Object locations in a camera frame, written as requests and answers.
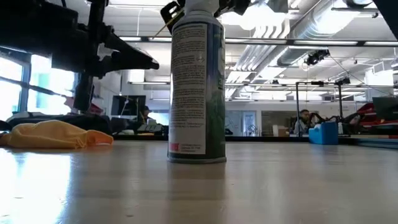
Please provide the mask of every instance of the orange cloth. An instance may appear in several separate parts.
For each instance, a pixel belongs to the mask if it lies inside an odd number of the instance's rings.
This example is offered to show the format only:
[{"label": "orange cloth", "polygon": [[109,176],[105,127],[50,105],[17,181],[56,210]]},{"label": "orange cloth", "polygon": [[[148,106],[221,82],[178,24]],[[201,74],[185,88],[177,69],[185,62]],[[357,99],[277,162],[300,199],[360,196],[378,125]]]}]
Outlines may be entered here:
[{"label": "orange cloth", "polygon": [[19,124],[0,139],[0,146],[25,148],[78,149],[97,144],[112,144],[112,136],[78,128],[63,121]]}]

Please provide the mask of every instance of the red label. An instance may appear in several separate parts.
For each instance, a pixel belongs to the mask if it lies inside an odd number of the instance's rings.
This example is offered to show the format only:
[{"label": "red label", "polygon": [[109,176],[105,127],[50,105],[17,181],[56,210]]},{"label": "red label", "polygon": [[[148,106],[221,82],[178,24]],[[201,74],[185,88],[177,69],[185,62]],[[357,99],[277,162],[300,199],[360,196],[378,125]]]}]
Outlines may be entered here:
[{"label": "red label", "polygon": [[178,143],[170,143],[170,150],[173,152],[178,152]]}]

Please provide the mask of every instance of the wooden table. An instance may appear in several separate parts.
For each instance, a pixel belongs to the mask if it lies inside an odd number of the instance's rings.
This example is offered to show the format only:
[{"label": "wooden table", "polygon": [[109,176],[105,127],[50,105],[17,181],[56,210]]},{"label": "wooden table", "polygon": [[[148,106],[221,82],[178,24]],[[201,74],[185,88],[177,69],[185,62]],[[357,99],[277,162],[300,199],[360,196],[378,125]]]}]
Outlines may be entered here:
[{"label": "wooden table", "polygon": [[394,223],[398,153],[228,143],[225,164],[171,164],[166,142],[0,149],[0,223]]}]

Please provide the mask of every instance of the blue container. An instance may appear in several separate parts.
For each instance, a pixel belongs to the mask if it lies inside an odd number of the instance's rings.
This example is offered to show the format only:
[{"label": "blue container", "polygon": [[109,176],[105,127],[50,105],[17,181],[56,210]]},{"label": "blue container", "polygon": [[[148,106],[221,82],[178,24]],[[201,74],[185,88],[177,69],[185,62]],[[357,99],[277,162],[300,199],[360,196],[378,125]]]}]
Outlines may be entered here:
[{"label": "blue container", "polygon": [[337,145],[338,128],[335,122],[324,122],[309,130],[309,139],[312,144]]}]

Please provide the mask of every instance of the aerosol can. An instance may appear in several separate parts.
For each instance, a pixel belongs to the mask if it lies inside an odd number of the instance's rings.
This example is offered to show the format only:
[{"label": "aerosol can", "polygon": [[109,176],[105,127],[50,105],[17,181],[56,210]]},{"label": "aerosol can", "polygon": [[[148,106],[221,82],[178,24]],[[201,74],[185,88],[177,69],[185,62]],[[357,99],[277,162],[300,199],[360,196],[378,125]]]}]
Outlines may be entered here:
[{"label": "aerosol can", "polygon": [[225,162],[224,27],[214,0],[187,0],[172,28],[170,162]]}]

